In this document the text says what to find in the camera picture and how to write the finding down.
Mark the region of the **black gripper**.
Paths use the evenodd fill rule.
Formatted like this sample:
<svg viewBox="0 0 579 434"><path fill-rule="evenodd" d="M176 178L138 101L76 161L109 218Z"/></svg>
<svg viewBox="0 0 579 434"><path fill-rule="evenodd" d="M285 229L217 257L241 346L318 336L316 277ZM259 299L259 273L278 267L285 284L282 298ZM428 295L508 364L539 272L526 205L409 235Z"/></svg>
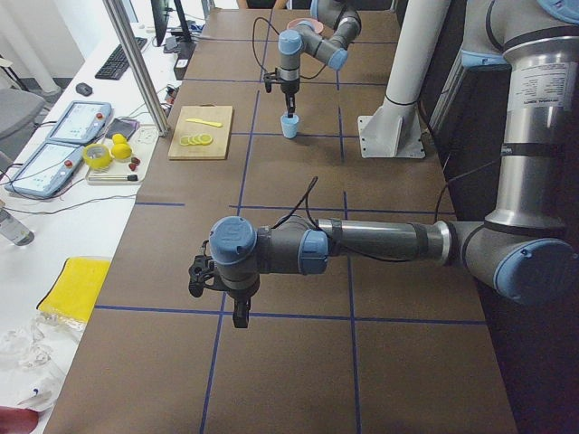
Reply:
<svg viewBox="0 0 579 434"><path fill-rule="evenodd" d="M285 94L286 116L292 118L295 114L295 95L299 92L299 79L280 80L281 91Z"/></svg>
<svg viewBox="0 0 579 434"><path fill-rule="evenodd" d="M252 297L260 288L260 276L251 275L246 279L234 281L221 277L227 294L234 300L233 324L235 328L247 328L250 321Z"/></svg>

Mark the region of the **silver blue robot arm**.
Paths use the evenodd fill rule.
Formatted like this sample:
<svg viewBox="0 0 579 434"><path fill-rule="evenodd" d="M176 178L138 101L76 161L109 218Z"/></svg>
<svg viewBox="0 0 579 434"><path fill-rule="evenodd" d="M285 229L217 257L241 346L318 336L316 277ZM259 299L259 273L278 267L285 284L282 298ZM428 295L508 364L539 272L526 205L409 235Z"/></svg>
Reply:
<svg viewBox="0 0 579 434"><path fill-rule="evenodd" d="M286 116L293 118L295 97L299 92L300 58L306 53L329 68L338 71L346 63L347 48L361 33L362 24L357 10L349 1L313 1L312 18L333 30L326 38L303 19L279 35L280 66L268 78L268 83L280 85L285 96Z"/></svg>
<svg viewBox="0 0 579 434"><path fill-rule="evenodd" d="M418 120L410 110L451 3L436 2L408 2L384 103L373 116L358 118L363 157L398 157L405 147L410 150L405 122ZM285 95L288 112L280 121L286 138L295 136L298 124L300 55L338 70L361 32L361 19L348 1L311 1L310 13L334 34L325 39L307 21L281 32L280 66L263 77L267 92L279 83ZM520 305L575 288L578 253L562 240L565 224L556 214L554 191L578 72L578 1L469 1L463 38L463 67L511 68L497 202L484 222L436 221L436 215L451 184L494 161L446 182L432 225L313 220L308 197L314 176L293 209L272 226L256 229L235 216L216 222L189 269L191 295L200 297L205 288L228 294L234 326L246 328L261 274L322 274L330 257L349 254L393 263L460 264Z"/></svg>

